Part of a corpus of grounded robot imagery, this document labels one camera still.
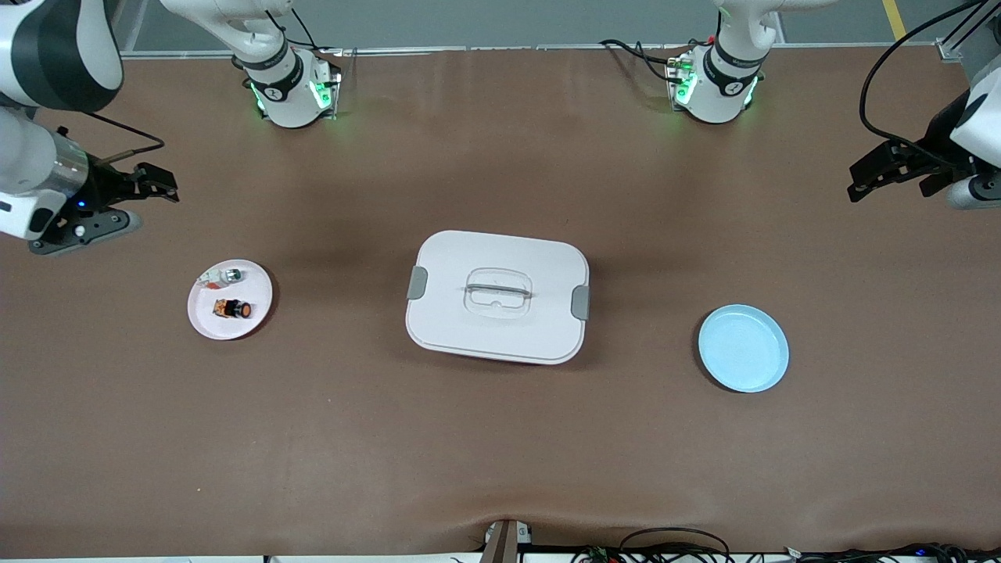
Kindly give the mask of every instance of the yellow line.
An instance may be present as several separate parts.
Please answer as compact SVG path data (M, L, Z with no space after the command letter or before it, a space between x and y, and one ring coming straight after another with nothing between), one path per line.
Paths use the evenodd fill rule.
M886 19L890 20L893 37L899 40L904 35L907 35L907 29L904 28L904 20L900 19L900 10L897 8L896 0L883 0L883 9L886 10Z

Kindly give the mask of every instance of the small bottle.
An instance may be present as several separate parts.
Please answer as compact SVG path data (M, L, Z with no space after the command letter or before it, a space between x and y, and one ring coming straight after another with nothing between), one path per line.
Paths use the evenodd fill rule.
M212 268L199 275L195 284L206 290L221 290L242 279L243 272L236 268Z
M253 313L250 304L239 300L216 300L212 313L225 319L248 319Z

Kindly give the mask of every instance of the round plate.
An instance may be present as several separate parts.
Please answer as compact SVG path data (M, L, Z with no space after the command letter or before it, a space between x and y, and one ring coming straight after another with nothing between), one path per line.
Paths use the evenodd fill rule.
M250 260L226 260L209 267L243 272L243 280L221 290L207 290L198 285L188 294L188 319L195 331L217 341L229 341L247 335L260 325L271 309L271 277L264 268ZM239 300L253 307L250 319L223 319L212 313L215 300Z
M717 381L743 393L769 389L789 367L789 343L779 324L746 305L722 307L706 319L699 355Z

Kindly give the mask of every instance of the brown tabletop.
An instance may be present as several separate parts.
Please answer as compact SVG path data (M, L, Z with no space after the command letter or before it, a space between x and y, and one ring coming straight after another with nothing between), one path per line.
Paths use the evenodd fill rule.
M452 52L345 64L336 121L255 117L227 61L130 62L104 111L168 142L181 203L60 258L0 238L0 556L465 550L689 525L742 551L1001 542L1001 212L848 166L880 50L776 50L747 114L672 113L642 61ZM963 87L906 49L873 120L917 137ZM95 154L141 144L81 115ZM565 240L592 267L557 367L424 351L404 295L443 229ZM280 289L219 343L185 300L229 257ZM700 322L746 303L791 346L759 395L715 386Z

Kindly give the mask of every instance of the light blue plate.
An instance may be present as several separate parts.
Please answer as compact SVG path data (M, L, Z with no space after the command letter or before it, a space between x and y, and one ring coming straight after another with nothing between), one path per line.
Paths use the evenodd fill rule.
M771 388L789 367L789 343L779 324L747 305L721 307L706 319L699 355L717 381L744 393Z

